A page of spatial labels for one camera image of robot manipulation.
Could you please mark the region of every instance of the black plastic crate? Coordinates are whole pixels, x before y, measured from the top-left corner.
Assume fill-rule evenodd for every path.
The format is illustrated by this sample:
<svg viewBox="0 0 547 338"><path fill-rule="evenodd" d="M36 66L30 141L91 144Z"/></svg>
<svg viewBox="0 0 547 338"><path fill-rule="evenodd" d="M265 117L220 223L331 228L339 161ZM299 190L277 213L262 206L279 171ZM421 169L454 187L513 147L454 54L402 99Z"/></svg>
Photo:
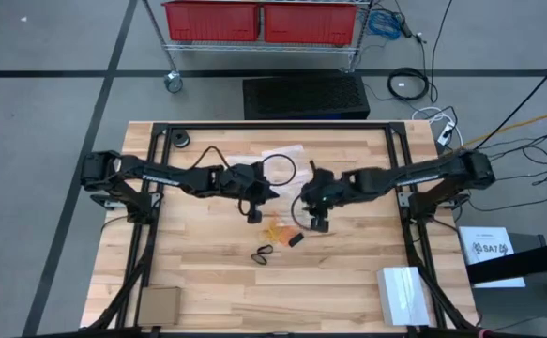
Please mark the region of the black plastic crate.
<svg viewBox="0 0 547 338"><path fill-rule="evenodd" d="M366 119L360 76L336 74L244 80L244 119Z"/></svg>

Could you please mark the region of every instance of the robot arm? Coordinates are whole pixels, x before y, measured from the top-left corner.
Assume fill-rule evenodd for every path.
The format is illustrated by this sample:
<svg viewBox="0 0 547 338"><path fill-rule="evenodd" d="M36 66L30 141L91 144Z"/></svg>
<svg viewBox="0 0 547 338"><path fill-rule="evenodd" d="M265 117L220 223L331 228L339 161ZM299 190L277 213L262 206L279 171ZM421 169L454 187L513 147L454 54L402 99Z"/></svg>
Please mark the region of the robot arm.
<svg viewBox="0 0 547 338"><path fill-rule="evenodd" d="M253 164L236 164L207 167L175 168L120 155L114 151L92 152L84 159L81 183L89 192L106 191L109 196L93 195L92 199L103 207L109 203L122 203L128 210L128 221L150 223L154 217L152 196L136 192L125 181L145 179L181 189L197 198L224 197L248 201L250 209L245 214L248 223L258 223L262 214L256 209L267 200L279 197L271 191L264 175L261 161Z"/></svg>
<svg viewBox="0 0 547 338"><path fill-rule="evenodd" d="M411 218L434 214L437 206L465 189L485 189L495 182L488 157L477 151L451 153L436 160L396 169L362 168L346 171L335 179L331 171L316 168L312 180L302 187L300 198L311 214L311 230L327 232L328 211L347 204L369 202L400 186L444 179L428 192L409 198Z"/></svg>

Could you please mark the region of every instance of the white box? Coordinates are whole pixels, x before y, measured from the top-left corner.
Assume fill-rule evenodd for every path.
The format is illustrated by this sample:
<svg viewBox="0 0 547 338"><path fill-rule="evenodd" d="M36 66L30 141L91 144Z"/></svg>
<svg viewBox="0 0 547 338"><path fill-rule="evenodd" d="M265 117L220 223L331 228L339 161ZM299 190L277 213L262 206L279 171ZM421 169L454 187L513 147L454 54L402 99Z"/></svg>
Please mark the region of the white box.
<svg viewBox="0 0 547 338"><path fill-rule="evenodd" d="M417 268L383 268L377 280L386 324L430 325Z"/></svg>
<svg viewBox="0 0 547 338"><path fill-rule="evenodd" d="M459 226L467 265L514 254L507 228ZM474 284L475 288L525 287L523 277Z"/></svg>

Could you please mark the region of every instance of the butcher block tabletop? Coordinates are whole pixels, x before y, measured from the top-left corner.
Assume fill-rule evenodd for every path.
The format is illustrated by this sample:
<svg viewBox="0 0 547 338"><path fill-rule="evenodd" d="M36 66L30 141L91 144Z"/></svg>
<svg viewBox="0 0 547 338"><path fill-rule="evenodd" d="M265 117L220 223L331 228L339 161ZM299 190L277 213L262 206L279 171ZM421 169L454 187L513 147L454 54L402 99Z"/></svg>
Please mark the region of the butcher block tabletop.
<svg viewBox="0 0 547 338"><path fill-rule="evenodd" d="M121 153L145 159L152 125L129 123ZM404 125L413 162L436 158L429 123L404 121ZM257 248L268 244L267 228L295 226L290 204L301 185L311 179L309 160L332 170L336 177L361 167L389 168L383 131L209 128L191 129L188 134L190 145L172 147L169 165L187 168L207 147L216 146L230 164L258 161L271 152L286 154L296 162L297 174L291 184L275 188L280 198L259 207L263 221L258 224L246 222L235 200L197 199L175 187L164 188L150 286L180 287L181 303L177 324L163 327L163 332L406 331L384 323L376 276L381 268L407 266L395 192L372 202L334 208L329 212L328 233L302 231L305 238L292 248L274 243L264 266L251 259ZM400 150L398 138L395 142ZM162 141L156 159L161 154ZM215 164L221 160L211 151L200 166ZM291 175L291 166L283 159L267 161L265 167L273 182ZM141 181L128 183L140 190ZM424 191L433 184L419 188ZM297 217L307 222L302 212L298 204ZM110 211L105 222L125 214L124 209ZM438 210L436 218L454 224L448 210ZM81 326L98 319L123 283L132 229L125 219L104 228ZM428 223L427 229L438 283L465 318L475 323L478 317L457 234L436 223ZM418 238L415 226L412 232ZM434 322L431 297L422 284ZM138 289L136 285L131 293L127 326L133 324Z"/></svg>

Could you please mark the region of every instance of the table frame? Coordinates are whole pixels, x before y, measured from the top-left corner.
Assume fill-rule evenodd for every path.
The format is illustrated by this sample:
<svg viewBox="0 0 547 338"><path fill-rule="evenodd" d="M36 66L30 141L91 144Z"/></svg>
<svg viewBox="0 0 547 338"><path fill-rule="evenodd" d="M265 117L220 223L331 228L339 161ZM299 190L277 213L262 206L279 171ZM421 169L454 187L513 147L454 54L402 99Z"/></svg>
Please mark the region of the table frame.
<svg viewBox="0 0 547 338"><path fill-rule="evenodd" d="M391 168L397 168L399 166L398 156L396 153L396 145L394 144L394 135L398 136L398 139L400 141L400 147L403 154L403 162L405 165L412 163L411 158L411 152L408 145L408 139L406 134L406 127L403 122L273 122L273 123L267 123L267 122L249 122L249 123L238 123L238 122L229 122L229 123L154 123L152 126L152 131L150 135L150 143L148 146L148 155L146 160L147 161L154 161L156 152L157 152L157 144L159 142L159 139L161 137L164 137L164 143L163 143L163 151L162 151L162 157L160 159L161 163L168 163L169 155L171 151L173 150L171 147L172 143L172 131L173 130L186 130L189 131L188 134L191 138L191 130L312 130L312 129L319 129L319 130L335 130L335 129L343 129L343 130L372 130L372 131L383 131L386 136L387 141L387 153L389 156L389 162ZM150 183L147 181L144 181L142 184L141 191L142 192L149 192ZM411 192L417 192L418 188L417 185L412 184L409 186L409 189ZM163 193L164 185L163 184L157 184L155 192ZM403 187L398 187L395 189L396 198L398 201L399 198L399 192L403 192ZM401 207L400 203L397 204L399 208L399 214L401 218L401 225L403 228L403 239L404 239L404 245L405 247L413 246L413 237L411 235L411 221L408 218L408 207ZM154 256L154 248L157 238L157 229L159 227L159 215L160 215L160 204L158 204L155 207L155 213L157 217L154 218L154 222L151 224L141 224L136 223L133 227L133 232L131 234L131 240L130 240L130 246L129 246L129 256L128 261L126 265L126 271L125 271L125 281L129 278L131 275L131 272L133 271L133 268L135 267L135 263L138 259L138 252L140 248L140 238L142 237L142 232L144 230L144 226L148 225L148 234L145 244L145 263L147 266L145 267L144 273L142 274L142 279L140 281L140 290L138 293L138 301L137 301L137 307L135 311L135 318L133 320L133 325L137 326L138 324L138 314L139 314L139 307L142 300L142 288L149 286L150 281L150 268L152 265L152 259ZM418 233L420 235L420 245L421 245L421 252L423 254L423 262L425 265L425 269L427 270L428 279L431 277L431 279L435 282L435 269L433 266L433 257L432 257L432 250L430 246L430 242L427 235L427 230L425 227L425 223L418 222ZM416 266L420 259L418 258L417 252L414 250L406 250L407 255L407 261L409 265ZM115 321L115 328L116 329L123 329L125 327L127 312L129 308L129 296L127 295L122 306L118 310L118 314ZM442 306L440 305L441 301L438 301L435 297L432 297L432 303L433 303L433 311L434 316L436 319L436 327L437 328L445 328L446 327L446 320L444 318L444 312L442 310ZM408 335L411 333L415 333L415 330L413 327L407 327ZM291 333L293 336L326 336L326 338L329 337L343 337L343 336L368 336L371 337L371 333ZM225 337L225 338L245 338L245 337L263 337L264 335L262 333L209 333L210 335L216 335L219 337ZM384 336L384 337L404 337L405 333L373 333L375 336ZM160 332L159 337L203 337L205 336L202 333L183 333L183 332Z"/></svg>

